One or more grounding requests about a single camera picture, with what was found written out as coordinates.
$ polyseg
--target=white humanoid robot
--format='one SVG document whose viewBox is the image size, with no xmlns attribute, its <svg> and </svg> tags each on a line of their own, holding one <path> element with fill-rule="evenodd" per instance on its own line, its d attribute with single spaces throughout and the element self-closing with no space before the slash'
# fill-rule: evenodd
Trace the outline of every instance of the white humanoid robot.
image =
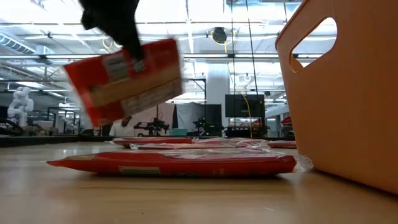
<svg viewBox="0 0 398 224">
<path fill-rule="evenodd" d="M 20 127 L 27 125 L 27 112 L 32 112 L 34 107 L 34 102 L 29 99 L 30 88 L 28 87 L 18 87 L 17 91 L 12 94 L 14 97 L 11 104 L 8 106 L 8 117 L 14 118 L 18 115 Z"/>
</svg>

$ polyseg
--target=wooden table surface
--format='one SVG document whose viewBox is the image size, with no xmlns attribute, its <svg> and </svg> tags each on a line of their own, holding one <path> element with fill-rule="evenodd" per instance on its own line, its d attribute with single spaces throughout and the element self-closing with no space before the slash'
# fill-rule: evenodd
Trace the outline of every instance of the wooden table surface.
<svg viewBox="0 0 398 224">
<path fill-rule="evenodd" d="M 90 142 L 0 149 L 0 223 L 398 223 L 396 196 L 315 171 L 146 179 L 45 163 L 115 149 Z"/>
</svg>

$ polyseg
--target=orange plastic bin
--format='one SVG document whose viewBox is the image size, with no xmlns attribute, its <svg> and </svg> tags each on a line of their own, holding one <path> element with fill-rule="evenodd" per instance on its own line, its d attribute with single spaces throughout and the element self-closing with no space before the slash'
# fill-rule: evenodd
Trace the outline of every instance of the orange plastic bin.
<svg viewBox="0 0 398 224">
<path fill-rule="evenodd" d="M 398 1 L 306 0 L 276 41 L 299 152 L 319 170 L 395 194 L 397 8 Z M 327 17 L 337 24 L 335 45 L 303 68 L 292 50 Z"/>
</svg>

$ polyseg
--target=white column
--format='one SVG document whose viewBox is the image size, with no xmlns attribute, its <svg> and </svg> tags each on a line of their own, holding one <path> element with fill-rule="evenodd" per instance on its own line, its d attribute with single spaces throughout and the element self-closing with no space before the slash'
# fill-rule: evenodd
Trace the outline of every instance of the white column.
<svg viewBox="0 0 398 224">
<path fill-rule="evenodd" d="M 206 78 L 207 104 L 221 104 L 223 126 L 228 126 L 225 117 L 225 94 L 229 94 L 228 64 L 209 64 Z"/>
</svg>

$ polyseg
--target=black monitor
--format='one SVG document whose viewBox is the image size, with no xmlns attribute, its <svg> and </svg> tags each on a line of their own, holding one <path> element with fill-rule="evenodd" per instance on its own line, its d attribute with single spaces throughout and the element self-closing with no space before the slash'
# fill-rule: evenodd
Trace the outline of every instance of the black monitor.
<svg viewBox="0 0 398 224">
<path fill-rule="evenodd" d="M 245 97 L 248 103 L 242 95 L 225 95 L 225 116 L 227 118 L 265 117 L 264 95 L 245 95 Z"/>
</svg>

